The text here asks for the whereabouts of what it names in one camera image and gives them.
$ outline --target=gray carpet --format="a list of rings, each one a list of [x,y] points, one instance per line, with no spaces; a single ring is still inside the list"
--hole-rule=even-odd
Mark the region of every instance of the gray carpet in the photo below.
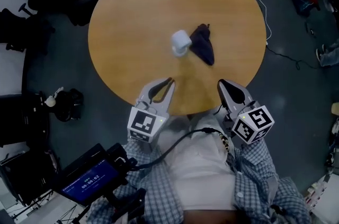
[[[332,14],[322,4],[321,11],[312,11],[308,22],[316,32],[313,38],[291,0],[262,1],[273,32],[269,47],[317,66],[315,48],[338,37]],[[98,142],[105,148],[125,143],[130,105],[110,91],[96,73],[88,51],[88,25],[74,27],[62,14],[48,19],[56,33],[48,43],[48,54],[30,59],[27,87],[46,95],[61,86],[74,87],[84,94],[81,120],[62,123],[54,115],[50,117],[50,144],[64,167]],[[339,86],[336,67],[300,67],[297,70],[294,62],[266,51],[248,89],[275,119],[265,139],[277,172],[291,176],[303,191],[325,174],[327,140],[334,121],[331,104]]]

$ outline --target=person's arm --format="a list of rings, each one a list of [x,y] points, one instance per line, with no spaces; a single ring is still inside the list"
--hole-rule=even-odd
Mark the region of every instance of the person's arm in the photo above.
[[[142,152],[140,143],[136,140],[129,140],[123,147],[127,152],[128,158],[134,157],[137,159],[138,165],[150,162],[150,155]],[[127,185],[119,186],[113,191],[118,199],[132,196],[136,193],[137,185],[140,181],[140,172],[129,172],[126,179],[128,181]],[[112,205],[106,198],[101,197],[92,203],[87,214],[87,224],[111,224],[113,214],[114,208]]]
[[[281,207],[286,219],[310,223],[305,200],[291,178],[279,178],[264,139],[236,149],[236,162],[240,171],[256,184],[261,199]]]

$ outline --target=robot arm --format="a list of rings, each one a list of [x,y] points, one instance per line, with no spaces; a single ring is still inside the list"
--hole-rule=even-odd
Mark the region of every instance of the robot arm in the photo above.
[[[167,86],[164,96],[156,101],[154,97]],[[162,127],[170,117],[168,107],[174,93],[172,78],[153,81],[143,87],[136,105],[132,107],[128,121],[128,137],[155,144]],[[239,84],[221,79],[218,92],[226,109],[224,123],[230,123],[232,131],[247,144],[263,138],[274,124],[266,106],[254,101],[248,90]]]
[[[219,80],[218,92],[226,109],[224,124],[231,122],[232,131],[247,144],[266,136],[274,120],[265,105],[260,106],[246,88],[230,80]]]

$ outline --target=person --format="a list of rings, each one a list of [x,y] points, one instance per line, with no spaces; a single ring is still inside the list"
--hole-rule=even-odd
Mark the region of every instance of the person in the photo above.
[[[322,51],[316,49],[316,57],[322,67],[339,63],[339,39],[328,48],[323,44]]]
[[[263,139],[235,148],[213,115],[170,118],[150,154],[141,142],[129,140],[125,150],[138,165],[152,162],[193,129],[165,160],[153,167],[129,172],[128,184],[114,191],[117,198],[146,189],[145,223],[233,224],[311,223],[306,204],[290,178],[279,178]],[[114,209],[105,198],[92,203],[89,224],[109,224]]]

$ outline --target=white cup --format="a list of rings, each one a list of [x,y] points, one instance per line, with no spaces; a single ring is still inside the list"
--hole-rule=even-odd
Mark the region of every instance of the white cup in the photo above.
[[[184,56],[192,41],[185,30],[179,30],[172,35],[172,51],[176,57]]]

